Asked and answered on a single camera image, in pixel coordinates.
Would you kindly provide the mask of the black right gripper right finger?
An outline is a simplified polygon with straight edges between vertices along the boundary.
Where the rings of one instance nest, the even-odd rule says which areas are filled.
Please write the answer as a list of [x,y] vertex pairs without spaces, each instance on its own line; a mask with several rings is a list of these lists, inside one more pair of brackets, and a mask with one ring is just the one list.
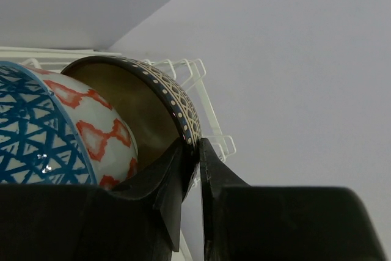
[[252,186],[200,142],[205,260],[385,260],[360,197],[333,186]]

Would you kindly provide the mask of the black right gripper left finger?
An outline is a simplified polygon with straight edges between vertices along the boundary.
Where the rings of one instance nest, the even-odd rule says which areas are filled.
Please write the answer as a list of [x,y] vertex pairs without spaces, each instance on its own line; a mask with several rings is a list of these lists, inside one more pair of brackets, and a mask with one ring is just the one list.
[[183,148],[112,191],[1,185],[2,260],[170,260],[180,247]]

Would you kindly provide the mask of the brown lattice rim bowl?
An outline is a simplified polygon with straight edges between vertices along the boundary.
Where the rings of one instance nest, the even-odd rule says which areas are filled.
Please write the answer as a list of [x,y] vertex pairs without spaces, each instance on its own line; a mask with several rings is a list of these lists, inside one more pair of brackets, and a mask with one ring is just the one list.
[[139,168],[157,160],[176,139],[183,144],[183,195],[190,190],[202,138],[199,116],[188,94],[168,74],[119,56],[88,56],[61,73],[96,90],[134,134]]

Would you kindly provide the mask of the blue triangle patterned bowl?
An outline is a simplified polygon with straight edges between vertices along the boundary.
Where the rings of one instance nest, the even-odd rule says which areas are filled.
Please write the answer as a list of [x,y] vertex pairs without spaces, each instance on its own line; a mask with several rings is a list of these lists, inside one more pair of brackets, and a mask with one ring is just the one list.
[[1,183],[112,189],[137,173],[134,135],[95,89],[1,62]]

